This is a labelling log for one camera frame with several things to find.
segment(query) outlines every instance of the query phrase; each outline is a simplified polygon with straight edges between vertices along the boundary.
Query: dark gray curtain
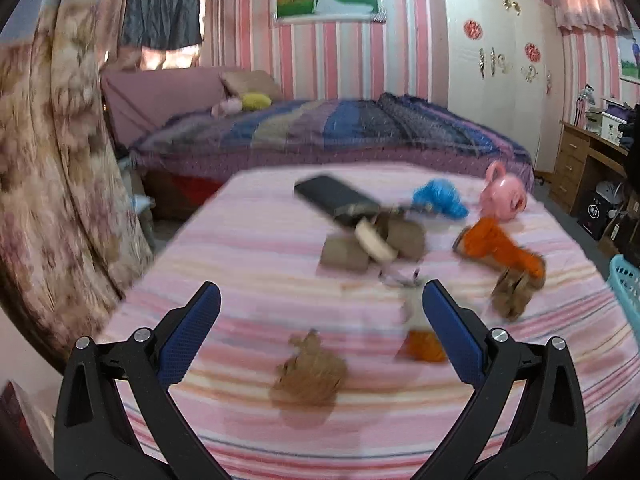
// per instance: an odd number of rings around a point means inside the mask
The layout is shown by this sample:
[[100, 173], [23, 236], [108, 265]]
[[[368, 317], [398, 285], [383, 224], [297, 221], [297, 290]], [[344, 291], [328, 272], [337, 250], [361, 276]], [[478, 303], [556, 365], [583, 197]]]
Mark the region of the dark gray curtain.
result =
[[122, 46], [177, 50], [200, 43], [200, 0], [127, 0]]

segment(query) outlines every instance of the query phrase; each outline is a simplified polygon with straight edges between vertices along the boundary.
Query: striped tablecloth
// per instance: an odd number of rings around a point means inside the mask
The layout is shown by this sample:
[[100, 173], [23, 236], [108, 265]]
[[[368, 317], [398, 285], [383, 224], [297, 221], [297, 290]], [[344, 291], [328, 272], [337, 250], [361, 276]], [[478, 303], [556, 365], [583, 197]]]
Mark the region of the striped tablecloth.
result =
[[[364, 278], [318, 269], [327, 234], [337, 228], [293, 195], [295, 181], [331, 172], [384, 203], [443, 174], [407, 164], [297, 166], [238, 174], [178, 233], [127, 295], [103, 340], [155, 326], [205, 280], [219, 285], [222, 313], [185, 380], [170, 392], [216, 459], [241, 479], [408, 479], [449, 431], [471, 394], [449, 364], [397, 357], [404, 339], [399, 293], [372, 269]], [[448, 175], [478, 219], [484, 184]], [[464, 222], [427, 222], [424, 276], [438, 278], [488, 327], [520, 341], [568, 342], [584, 396], [590, 463], [624, 427], [640, 397], [640, 359], [622, 309], [594, 265], [533, 198], [505, 225], [520, 245], [544, 254], [548, 277], [515, 323], [489, 304], [497, 274], [452, 251]], [[415, 266], [399, 266], [409, 275]], [[287, 340], [319, 331], [348, 362], [336, 406], [314, 409], [274, 397], [275, 368], [292, 353]], [[522, 384], [513, 388], [485, 455], [496, 452]], [[129, 390], [122, 389], [146, 452], [158, 450]]]

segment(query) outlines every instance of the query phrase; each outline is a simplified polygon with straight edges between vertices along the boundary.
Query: pink teapot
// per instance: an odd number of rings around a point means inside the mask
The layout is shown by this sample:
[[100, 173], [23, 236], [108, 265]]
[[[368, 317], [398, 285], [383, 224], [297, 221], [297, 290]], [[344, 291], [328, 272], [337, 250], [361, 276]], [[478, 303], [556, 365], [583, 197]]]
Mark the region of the pink teapot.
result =
[[480, 216], [491, 216], [507, 222], [516, 218], [527, 206], [527, 191], [522, 181], [507, 173], [504, 164], [492, 162], [486, 170], [487, 186], [480, 194]]

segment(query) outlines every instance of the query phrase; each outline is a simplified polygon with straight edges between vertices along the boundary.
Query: metal screw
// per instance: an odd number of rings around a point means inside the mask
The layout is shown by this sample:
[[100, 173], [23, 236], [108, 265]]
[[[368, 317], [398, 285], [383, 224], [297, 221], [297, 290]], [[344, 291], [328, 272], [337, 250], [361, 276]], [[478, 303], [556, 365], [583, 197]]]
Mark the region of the metal screw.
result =
[[501, 328], [494, 328], [491, 330], [491, 337], [493, 337], [498, 343], [504, 343], [509, 338], [507, 331]]
[[133, 339], [135, 339], [139, 343], [145, 342], [147, 339], [151, 337], [151, 330], [148, 328], [139, 328], [133, 335]]
[[561, 337], [555, 337], [551, 340], [551, 344], [556, 350], [564, 350], [566, 348], [566, 342]]
[[78, 339], [78, 341], [76, 341], [76, 348], [78, 350], [84, 350], [89, 346], [90, 342], [91, 340], [87, 336], [83, 335], [81, 338]]

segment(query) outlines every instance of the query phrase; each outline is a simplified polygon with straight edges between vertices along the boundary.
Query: laundry basket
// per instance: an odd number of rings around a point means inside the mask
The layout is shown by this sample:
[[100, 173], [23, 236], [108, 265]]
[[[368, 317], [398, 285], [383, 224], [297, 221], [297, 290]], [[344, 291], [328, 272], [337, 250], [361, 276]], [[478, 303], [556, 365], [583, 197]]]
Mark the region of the laundry basket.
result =
[[607, 283], [622, 305], [636, 341], [640, 345], [640, 270], [618, 254], [609, 264]]

